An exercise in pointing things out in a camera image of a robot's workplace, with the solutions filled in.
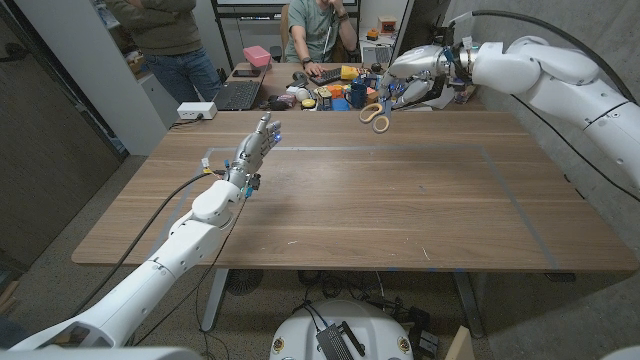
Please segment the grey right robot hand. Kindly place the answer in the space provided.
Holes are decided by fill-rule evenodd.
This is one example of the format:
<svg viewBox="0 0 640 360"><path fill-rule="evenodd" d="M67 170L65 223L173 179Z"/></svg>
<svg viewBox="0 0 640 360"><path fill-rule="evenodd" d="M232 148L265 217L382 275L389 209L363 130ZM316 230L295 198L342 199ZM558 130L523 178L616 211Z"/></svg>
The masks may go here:
<svg viewBox="0 0 640 360"><path fill-rule="evenodd" d="M387 68L379 85L385 111L435 100L442 94L450 64L444 48L424 45L406 51Z"/></svg>

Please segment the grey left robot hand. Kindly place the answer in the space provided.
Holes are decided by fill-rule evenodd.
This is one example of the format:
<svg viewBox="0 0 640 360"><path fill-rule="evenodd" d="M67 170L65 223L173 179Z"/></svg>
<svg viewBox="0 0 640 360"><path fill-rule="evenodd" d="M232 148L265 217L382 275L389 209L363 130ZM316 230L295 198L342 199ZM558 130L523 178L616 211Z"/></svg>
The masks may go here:
<svg viewBox="0 0 640 360"><path fill-rule="evenodd" d="M224 177L238 188L244 187L248 178L255 174L269 151L281 141L281 122L271 121L271 113L266 112L256 127L237 146L235 157Z"/></svg>

